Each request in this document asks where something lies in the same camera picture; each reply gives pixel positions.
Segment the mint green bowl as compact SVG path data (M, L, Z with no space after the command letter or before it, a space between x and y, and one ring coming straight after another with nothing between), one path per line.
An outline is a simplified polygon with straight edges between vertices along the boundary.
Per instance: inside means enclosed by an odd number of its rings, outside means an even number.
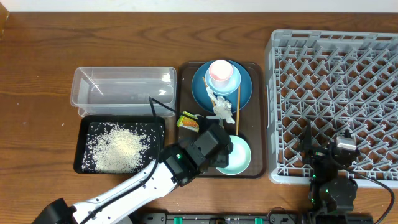
M249 144L239 136L230 136L233 150L228 155L229 164L225 168L216 169L225 175L238 175L245 171L251 161L251 150Z

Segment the green yellow snack wrapper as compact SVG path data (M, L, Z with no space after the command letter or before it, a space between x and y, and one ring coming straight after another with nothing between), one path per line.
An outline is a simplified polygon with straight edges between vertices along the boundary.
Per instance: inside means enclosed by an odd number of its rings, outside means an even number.
M199 132L200 126L198 124L198 116L191 114L187 111L183 111L182 115L179 117L177 121L177 127L189 129L196 133Z

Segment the white tissue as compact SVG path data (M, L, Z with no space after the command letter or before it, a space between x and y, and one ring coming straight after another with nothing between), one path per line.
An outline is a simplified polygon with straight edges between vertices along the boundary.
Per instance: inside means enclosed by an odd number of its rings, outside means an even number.
M216 96L210 87L206 87L206 92L212 102L215 103L213 106L213 112L215 115L224 119L229 124L234 124L235 120L231 112L232 104L226 100L223 96Z

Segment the white rice pile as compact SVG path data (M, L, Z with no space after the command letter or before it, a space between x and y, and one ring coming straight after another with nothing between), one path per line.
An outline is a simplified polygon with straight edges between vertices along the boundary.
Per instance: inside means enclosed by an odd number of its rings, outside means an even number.
M86 174L137 173L155 159L158 135L150 122L92 122L80 169Z

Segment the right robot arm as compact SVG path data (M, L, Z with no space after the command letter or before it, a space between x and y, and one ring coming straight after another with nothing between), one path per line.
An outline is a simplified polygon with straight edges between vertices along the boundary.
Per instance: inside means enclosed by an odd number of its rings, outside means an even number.
M308 124L297 151L303 154L303 163L313 168L308 194L312 209L303 215L301 222L348 223L347 213L354 209L358 184L338 173L359 156L350 132L346 130L326 146L315 146L312 125Z

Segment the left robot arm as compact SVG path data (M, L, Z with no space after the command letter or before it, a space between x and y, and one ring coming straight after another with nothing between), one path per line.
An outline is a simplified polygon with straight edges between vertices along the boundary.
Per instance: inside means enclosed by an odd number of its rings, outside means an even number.
M145 204L189 184L231 148L224 128L212 124L186 147L175 143L159 152L156 160L115 188L68 206L63 198L48 204L34 223L117 223Z

